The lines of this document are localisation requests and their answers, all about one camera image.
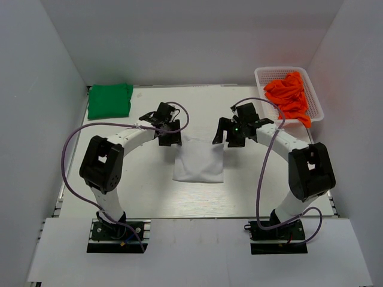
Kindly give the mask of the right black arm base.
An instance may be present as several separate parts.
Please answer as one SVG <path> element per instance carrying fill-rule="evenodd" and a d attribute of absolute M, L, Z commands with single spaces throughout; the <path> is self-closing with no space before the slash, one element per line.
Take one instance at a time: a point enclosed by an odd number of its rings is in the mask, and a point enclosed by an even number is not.
<path fill-rule="evenodd" d="M 244 230 L 250 234 L 252 255 L 291 255 L 307 254 L 308 249 L 303 224 L 296 221 L 285 227 L 262 230 L 257 221 L 248 221 Z"/>

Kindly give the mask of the white t shirt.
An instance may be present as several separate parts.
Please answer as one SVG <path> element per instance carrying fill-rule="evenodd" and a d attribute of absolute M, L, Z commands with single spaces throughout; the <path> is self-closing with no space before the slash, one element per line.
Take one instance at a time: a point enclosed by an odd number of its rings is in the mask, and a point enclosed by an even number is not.
<path fill-rule="evenodd" d="M 173 180 L 178 182 L 220 184 L 224 182 L 224 145 L 206 139 L 182 137 L 177 146 Z"/>

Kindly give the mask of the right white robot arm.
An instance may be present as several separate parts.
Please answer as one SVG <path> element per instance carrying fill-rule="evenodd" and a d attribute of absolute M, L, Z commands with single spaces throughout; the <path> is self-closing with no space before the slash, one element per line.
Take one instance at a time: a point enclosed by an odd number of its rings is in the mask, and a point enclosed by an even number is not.
<path fill-rule="evenodd" d="M 214 145 L 228 143 L 228 147 L 244 147 L 251 139 L 268 148 L 261 168 L 256 195 L 256 207 L 260 206 L 260 188 L 269 154 L 273 151 L 288 163 L 289 192 L 282 203 L 270 214 L 270 225 L 280 227 L 297 221 L 307 212 L 309 205 L 331 190 L 335 175 L 329 153 L 323 143 L 307 143 L 283 131 L 270 119 L 253 123 L 220 118 Z"/>

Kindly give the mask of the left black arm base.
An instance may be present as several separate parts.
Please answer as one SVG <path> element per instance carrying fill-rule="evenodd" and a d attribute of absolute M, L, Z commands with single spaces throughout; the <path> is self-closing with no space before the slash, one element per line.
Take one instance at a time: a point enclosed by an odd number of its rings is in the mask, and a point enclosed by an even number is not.
<path fill-rule="evenodd" d="M 134 235 L 127 227 L 118 225 L 112 227 L 93 219 L 90 226 L 87 243 L 88 254 L 143 254 L 150 238 L 151 221 L 149 219 L 134 219 L 127 221 L 139 236 L 144 250 Z"/>

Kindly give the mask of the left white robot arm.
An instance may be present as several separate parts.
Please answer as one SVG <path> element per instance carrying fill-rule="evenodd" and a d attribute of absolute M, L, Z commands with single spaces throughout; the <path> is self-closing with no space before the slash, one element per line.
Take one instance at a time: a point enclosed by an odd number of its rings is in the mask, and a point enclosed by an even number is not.
<path fill-rule="evenodd" d="M 160 146 L 181 145 L 180 120 L 175 119 L 178 111 L 149 112 L 139 117 L 138 125 L 131 129 L 124 129 L 106 138 L 91 138 L 80 166 L 80 177 L 90 187 L 96 203 L 101 207 L 99 220 L 109 224 L 126 222 L 117 192 L 124 157 L 155 139 Z"/>

